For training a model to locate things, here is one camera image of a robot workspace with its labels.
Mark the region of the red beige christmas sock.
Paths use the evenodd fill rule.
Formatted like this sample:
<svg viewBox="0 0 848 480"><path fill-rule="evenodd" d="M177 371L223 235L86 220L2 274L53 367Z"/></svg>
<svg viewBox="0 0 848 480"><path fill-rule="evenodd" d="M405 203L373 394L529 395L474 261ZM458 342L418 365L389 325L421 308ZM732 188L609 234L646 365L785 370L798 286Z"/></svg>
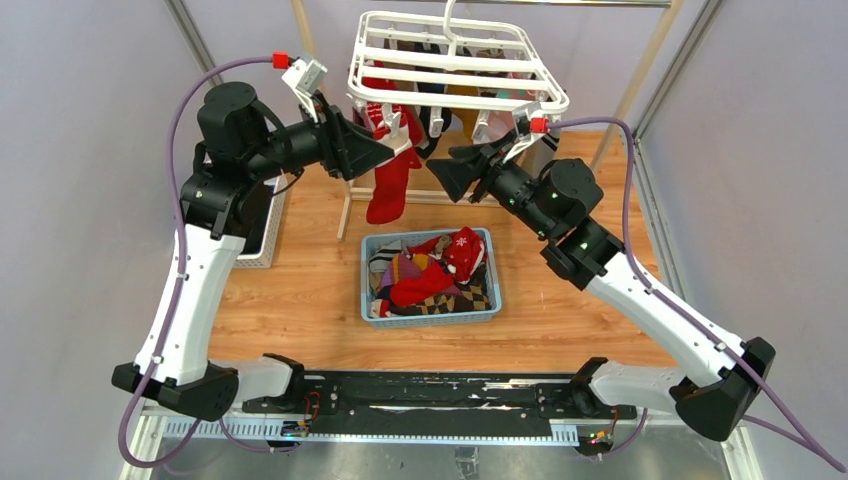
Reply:
<svg viewBox="0 0 848 480"><path fill-rule="evenodd" d="M383 133L380 131L382 125L380 103L363 103L360 110L364 114L363 122L371 130L373 138L379 141ZM400 218L405 210L406 192L411 169L421 167L421 161L415 151L415 147L424 139L424 131L415 109L406 105L400 106L403 110L405 123L409 129L411 146L395 153L395 158L390 162L380 165L374 169L375 186L373 197L366 212L366 220L369 224L387 224Z"/></svg>

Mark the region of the white hanger clip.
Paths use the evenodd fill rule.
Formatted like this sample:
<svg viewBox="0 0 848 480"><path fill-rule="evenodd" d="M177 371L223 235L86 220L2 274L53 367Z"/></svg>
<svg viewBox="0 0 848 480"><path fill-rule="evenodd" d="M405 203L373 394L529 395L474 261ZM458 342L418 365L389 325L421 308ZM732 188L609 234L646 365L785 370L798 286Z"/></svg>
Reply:
<svg viewBox="0 0 848 480"><path fill-rule="evenodd" d="M401 153L411 146L409 129L405 123L403 110L400 106L389 103L381 105L383 135L379 142L391 148L395 153Z"/></svg>

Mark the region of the white plastic sock hanger frame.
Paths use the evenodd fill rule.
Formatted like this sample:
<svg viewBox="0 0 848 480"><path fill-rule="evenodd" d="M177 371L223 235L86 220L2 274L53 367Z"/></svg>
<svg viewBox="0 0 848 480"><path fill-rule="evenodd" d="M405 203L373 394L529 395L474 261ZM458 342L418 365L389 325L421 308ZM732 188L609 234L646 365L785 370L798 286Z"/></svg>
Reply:
<svg viewBox="0 0 848 480"><path fill-rule="evenodd" d="M375 103L479 111L521 109L518 98L448 91L379 89L367 80L476 87L531 94L535 115L561 116L570 98L544 64L527 32L510 23L456 18L447 2L440 15L367 11L359 18L347 76L349 94Z"/></svg>

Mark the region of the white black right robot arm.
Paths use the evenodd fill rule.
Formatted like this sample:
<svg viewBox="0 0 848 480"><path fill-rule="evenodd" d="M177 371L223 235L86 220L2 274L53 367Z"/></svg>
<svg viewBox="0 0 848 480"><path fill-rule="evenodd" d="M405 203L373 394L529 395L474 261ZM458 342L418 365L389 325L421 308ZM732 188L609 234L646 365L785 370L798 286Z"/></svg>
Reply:
<svg viewBox="0 0 848 480"><path fill-rule="evenodd" d="M668 352L673 369L588 360L572 379L571 400L594 417L613 406L677 415L701 436L726 440L761 389L776 352L766 340L744 340L680 300L593 219L603 196L579 159L550 161L537 176L509 158L512 135L453 147L428 169L453 201L494 198L544 242L547 266L575 288L624 314Z"/></svg>

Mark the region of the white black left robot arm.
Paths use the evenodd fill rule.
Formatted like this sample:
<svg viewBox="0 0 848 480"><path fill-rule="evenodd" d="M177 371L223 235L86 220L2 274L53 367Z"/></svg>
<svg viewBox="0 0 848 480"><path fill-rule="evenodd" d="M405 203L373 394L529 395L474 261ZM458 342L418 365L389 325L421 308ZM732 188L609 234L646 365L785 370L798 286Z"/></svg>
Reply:
<svg viewBox="0 0 848 480"><path fill-rule="evenodd" d="M315 93L315 115L284 125L244 82L209 90L197 114L202 140L179 191L174 260L150 335L135 360L118 365L113 384L204 421L236 403L267 400L283 412L307 398L303 366L266 354L215 364L209 341L224 286L273 195L268 181L312 164L351 180L394 156L365 128Z"/></svg>

